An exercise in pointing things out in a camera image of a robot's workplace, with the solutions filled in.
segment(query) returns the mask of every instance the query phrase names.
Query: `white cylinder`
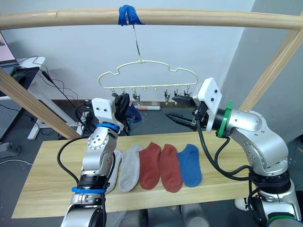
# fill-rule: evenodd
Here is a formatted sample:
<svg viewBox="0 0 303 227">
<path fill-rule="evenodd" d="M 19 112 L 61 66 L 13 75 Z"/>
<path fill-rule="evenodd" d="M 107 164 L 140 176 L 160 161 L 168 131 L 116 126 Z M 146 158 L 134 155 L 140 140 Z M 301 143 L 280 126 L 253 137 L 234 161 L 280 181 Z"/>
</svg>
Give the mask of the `white cylinder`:
<svg viewBox="0 0 303 227">
<path fill-rule="evenodd" d="M 138 110 L 160 110 L 159 105 L 135 105 Z"/>
</svg>

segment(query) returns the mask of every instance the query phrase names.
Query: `wooden pole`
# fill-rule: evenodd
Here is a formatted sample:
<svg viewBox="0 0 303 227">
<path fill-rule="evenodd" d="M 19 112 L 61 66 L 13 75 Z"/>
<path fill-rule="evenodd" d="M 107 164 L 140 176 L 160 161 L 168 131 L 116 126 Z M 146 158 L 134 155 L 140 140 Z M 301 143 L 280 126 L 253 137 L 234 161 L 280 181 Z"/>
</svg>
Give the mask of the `wooden pole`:
<svg viewBox="0 0 303 227">
<path fill-rule="evenodd" d="M 299 16 L 241 12 L 207 11 L 198 9 L 144 9 L 137 8 L 140 20 L 147 25 L 196 25 L 267 27 L 303 29 Z M 0 29 L 69 25 L 117 25 L 118 8 L 55 9 L 0 15 Z"/>
<path fill-rule="evenodd" d="M 29 111 L 44 123 L 49 125 L 67 139 L 74 139 L 80 135 L 62 121 L 57 115 L 40 103 L 34 96 L 18 84 L 0 67 L 0 90 L 13 99 L 20 106 Z"/>
<path fill-rule="evenodd" d="M 303 29 L 301 31 L 293 30 L 288 33 L 274 58 L 271 60 L 268 67 L 262 73 L 255 86 L 242 103 L 240 110 L 250 110 L 255 106 L 258 100 L 262 97 L 265 91 L 269 88 L 272 82 L 274 82 L 276 77 L 294 55 L 296 50 L 300 47 L 302 42 Z"/>
</svg>

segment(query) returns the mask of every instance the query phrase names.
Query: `wooden table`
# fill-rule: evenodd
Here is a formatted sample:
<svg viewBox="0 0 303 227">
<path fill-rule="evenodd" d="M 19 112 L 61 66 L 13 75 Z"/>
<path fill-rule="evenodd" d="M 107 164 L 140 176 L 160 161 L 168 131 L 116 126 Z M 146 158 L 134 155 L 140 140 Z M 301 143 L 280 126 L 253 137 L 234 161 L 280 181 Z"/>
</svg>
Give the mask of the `wooden table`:
<svg viewBox="0 0 303 227">
<path fill-rule="evenodd" d="M 204 136 L 212 155 L 225 142 L 225 140 L 217 138 L 214 133 L 204 132 Z M 197 146 L 200 152 L 202 182 L 194 188 L 183 185 L 177 193 L 167 192 L 162 186 L 161 180 L 152 190 L 144 190 L 137 184 L 132 191 L 123 193 L 116 186 L 112 192 L 106 195 L 107 212 L 229 200 L 248 195 L 247 182 L 229 180 L 211 166 L 202 151 L 197 132 L 119 137 L 117 148 L 126 151 L 133 144 L 140 144 L 145 148 L 151 141 L 162 148 L 165 143 L 172 144 L 178 152 L 181 152 L 188 143 Z M 65 173 L 56 161 L 57 152 L 64 143 L 66 140 L 43 142 L 12 218 L 64 216 L 71 200 L 71 188 L 75 186 L 74 179 Z M 63 164 L 78 177 L 86 150 L 86 140 L 78 140 L 66 147 L 62 153 Z M 219 157 L 219 165 L 227 171 L 247 164 L 246 155 L 241 146 L 233 140 Z M 247 171 L 238 174 L 238 176 L 247 175 Z"/>
</svg>

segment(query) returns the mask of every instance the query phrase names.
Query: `sock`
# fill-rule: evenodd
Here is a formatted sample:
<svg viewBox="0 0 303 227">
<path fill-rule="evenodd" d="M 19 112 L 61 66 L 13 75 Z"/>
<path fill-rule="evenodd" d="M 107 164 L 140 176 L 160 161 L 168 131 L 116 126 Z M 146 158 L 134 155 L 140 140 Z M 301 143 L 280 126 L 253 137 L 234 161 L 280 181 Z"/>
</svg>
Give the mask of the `sock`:
<svg viewBox="0 0 303 227">
<path fill-rule="evenodd" d="M 110 176 L 110 179 L 108 181 L 110 183 L 110 185 L 107 188 L 106 193 L 111 192 L 115 188 L 116 181 L 117 181 L 118 169 L 119 169 L 119 165 L 120 165 L 120 161 L 121 161 L 121 151 L 116 148 L 114 150 L 114 154 L 116 156 L 116 163 L 115 163 L 115 167 L 114 167 L 113 173 Z"/>
<path fill-rule="evenodd" d="M 160 179 L 160 152 L 161 147 L 153 142 L 151 142 L 146 149 L 139 152 L 139 182 L 143 189 L 153 189 Z"/>
<path fill-rule="evenodd" d="M 177 150 L 170 144 L 165 144 L 159 157 L 160 176 L 164 188 L 168 192 L 177 192 L 182 187 L 181 173 Z"/>
<path fill-rule="evenodd" d="M 184 184 L 195 187 L 202 181 L 199 163 L 199 150 L 192 144 L 187 144 L 185 149 L 178 153 L 181 176 Z"/>
<path fill-rule="evenodd" d="M 129 122 L 137 123 L 137 122 L 142 121 L 140 112 L 136 109 L 136 107 L 133 104 L 131 104 L 127 108 L 125 115 L 131 118 L 131 120 L 128 120 Z"/>
<path fill-rule="evenodd" d="M 139 151 L 143 149 L 140 145 L 134 144 L 128 151 L 122 153 L 120 191 L 129 192 L 137 185 L 140 171 Z"/>
</svg>

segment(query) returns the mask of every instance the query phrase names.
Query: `red sock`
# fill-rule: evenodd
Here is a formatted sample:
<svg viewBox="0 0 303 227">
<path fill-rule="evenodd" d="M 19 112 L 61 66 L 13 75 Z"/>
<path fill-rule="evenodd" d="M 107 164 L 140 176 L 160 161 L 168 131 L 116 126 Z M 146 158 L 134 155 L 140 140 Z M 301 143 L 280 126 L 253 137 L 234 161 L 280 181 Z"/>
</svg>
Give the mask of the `red sock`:
<svg viewBox="0 0 303 227">
<path fill-rule="evenodd" d="M 143 189 L 153 189 L 160 178 L 159 154 L 161 147 L 151 142 L 144 150 L 139 151 L 139 182 Z"/>
<path fill-rule="evenodd" d="M 168 192 L 177 192 L 182 187 L 182 178 L 178 163 L 177 150 L 165 144 L 159 158 L 161 181 Z"/>
</svg>

